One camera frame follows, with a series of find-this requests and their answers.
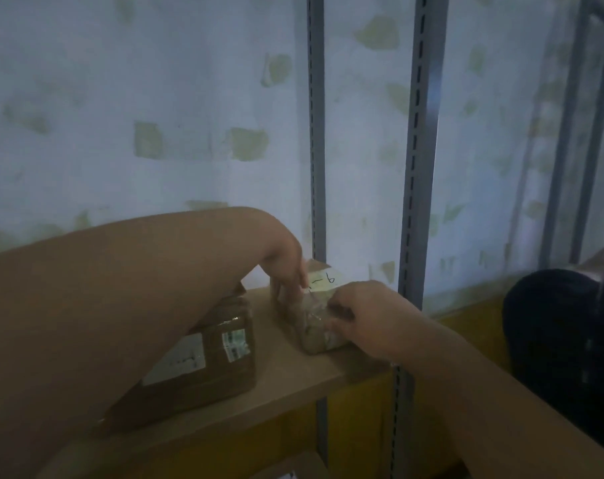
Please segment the gray metal pole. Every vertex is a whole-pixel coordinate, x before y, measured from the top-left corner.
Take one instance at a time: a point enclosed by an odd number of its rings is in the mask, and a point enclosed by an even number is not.
[[[550,267],[550,254],[557,226],[557,214],[559,212],[559,201],[561,199],[561,186],[564,178],[566,159],[570,144],[570,133],[573,125],[575,110],[577,109],[577,94],[579,90],[579,79],[581,69],[584,65],[585,40],[588,35],[588,17],[590,15],[591,0],[581,0],[577,12],[577,26],[573,40],[573,49],[570,55],[568,69],[568,81],[564,93],[564,111],[561,116],[559,127],[559,138],[555,150],[555,165],[550,180],[550,191],[548,194],[548,208],[544,222],[543,235],[541,238],[541,249],[539,251],[539,268]]]
[[[593,196],[594,178],[597,173],[597,160],[601,149],[601,137],[604,130],[604,59],[601,69],[601,80],[599,92],[594,110],[593,128],[590,133],[590,141],[585,157],[584,178],[582,180],[581,193],[579,194],[579,205],[577,208],[577,219],[570,246],[570,263],[578,264],[584,244],[585,226],[588,222],[588,211],[590,200]]]
[[[306,0],[308,16],[308,93],[311,142],[311,225],[313,258],[326,262],[326,187],[324,163],[324,0]],[[329,413],[326,398],[315,404],[317,452],[328,466]]]
[[[448,0],[416,0],[398,292],[422,307]],[[394,369],[391,477],[410,473],[414,380]]]

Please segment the taped box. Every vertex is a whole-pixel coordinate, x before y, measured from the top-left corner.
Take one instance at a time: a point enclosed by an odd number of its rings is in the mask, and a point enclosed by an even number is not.
[[[330,479],[330,475],[320,456],[306,451],[268,467],[250,479]]]
[[[271,299],[278,313],[295,330],[302,349],[308,354],[317,354],[347,344],[344,338],[325,327],[331,317],[339,317],[327,307],[330,297],[349,280],[318,260],[308,260],[306,265],[309,288],[301,298],[291,299],[277,281],[271,280]]]
[[[124,432],[247,392],[256,384],[251,307],[238,288],[108,410],[98,434]]]

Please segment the right arm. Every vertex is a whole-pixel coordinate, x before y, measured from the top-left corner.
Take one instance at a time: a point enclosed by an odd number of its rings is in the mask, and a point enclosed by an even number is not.
[[[604,478],[603,448],[396,292],[355,282],[331,303],[355,314],[332,330],[425,386],[474,479]]]

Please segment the forearm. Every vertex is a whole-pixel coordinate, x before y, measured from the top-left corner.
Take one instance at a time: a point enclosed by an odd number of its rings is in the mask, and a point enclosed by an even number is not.
[[[1,254],[0,465],[15,451],[46,458],[97,420],[285,231],[263,212],[230,208],[118,222]],[[33,431],[43,428],[42,441]],[[29,475],[28,464],[22,470]]]
[[[487,360],[463,338],[433,323],[419,360],[403,363],[428,391],[476,479],[600,478],[604,450]]]

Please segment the person in dark clothing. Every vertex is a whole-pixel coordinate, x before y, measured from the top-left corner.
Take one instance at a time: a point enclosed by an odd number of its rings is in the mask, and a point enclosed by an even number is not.
[[[503,326],[514,377],[604,447],[603,273],[604,249],[522,278]]]

